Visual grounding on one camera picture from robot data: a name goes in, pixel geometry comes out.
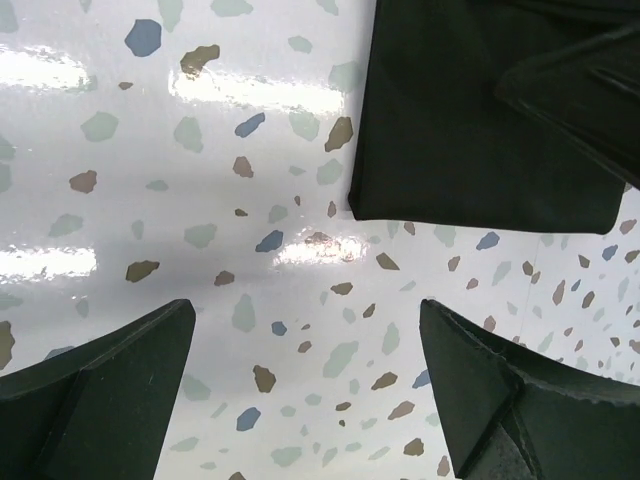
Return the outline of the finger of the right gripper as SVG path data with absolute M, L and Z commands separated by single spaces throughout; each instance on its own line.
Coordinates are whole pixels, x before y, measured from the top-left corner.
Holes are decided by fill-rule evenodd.
M 639 186 L 637 22 L 517 64 L 502 76 L 495 95 Z

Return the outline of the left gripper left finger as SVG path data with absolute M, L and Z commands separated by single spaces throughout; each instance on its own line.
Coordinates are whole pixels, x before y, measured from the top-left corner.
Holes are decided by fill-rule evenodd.
M 2 478 L 153 478 L 195 321 L 174 300 L 2 377 Z

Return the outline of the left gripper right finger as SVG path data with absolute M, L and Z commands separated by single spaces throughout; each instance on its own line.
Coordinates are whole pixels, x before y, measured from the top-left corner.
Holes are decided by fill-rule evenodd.
M 639 476 L 639 388 L 569 367 L 435 300 L 420 336 L 458 479 Z

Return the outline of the black t shirt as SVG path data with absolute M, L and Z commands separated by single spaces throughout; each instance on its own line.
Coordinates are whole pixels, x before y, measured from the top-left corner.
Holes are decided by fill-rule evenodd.
M 635 1 L 378 2 L 354 217 L 609 232 L 630 184 L 495 90 L 529 58 L 633 22 Z

